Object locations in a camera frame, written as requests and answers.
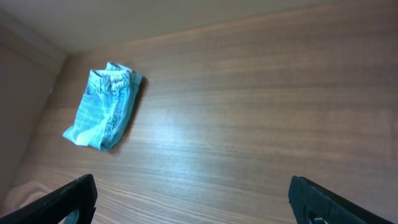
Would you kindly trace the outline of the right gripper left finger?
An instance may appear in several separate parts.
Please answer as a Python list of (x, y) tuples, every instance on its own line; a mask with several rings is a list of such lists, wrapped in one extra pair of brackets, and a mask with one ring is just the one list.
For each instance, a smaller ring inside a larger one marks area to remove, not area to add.
[(98, 197), (94, 177), (85, 174), (40, 199), (1, 218), (8, 224), (90, 224)]

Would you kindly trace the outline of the light blue denim shorts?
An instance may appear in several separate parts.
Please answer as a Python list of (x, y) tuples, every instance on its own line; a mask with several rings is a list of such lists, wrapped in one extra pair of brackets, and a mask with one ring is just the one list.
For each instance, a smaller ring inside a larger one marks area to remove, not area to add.
[(141, 74), (114, 62), (90, 70), (75, 120), (63, 137), (77, 146), (112, 149), (124, 134), (142, 81)]

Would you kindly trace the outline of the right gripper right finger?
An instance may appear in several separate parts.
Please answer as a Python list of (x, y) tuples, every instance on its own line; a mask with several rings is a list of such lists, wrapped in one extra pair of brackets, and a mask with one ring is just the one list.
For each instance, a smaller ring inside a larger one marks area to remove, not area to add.
[(299, 224), (392, 224), (305, 177), (292, 177), (288, 198)]

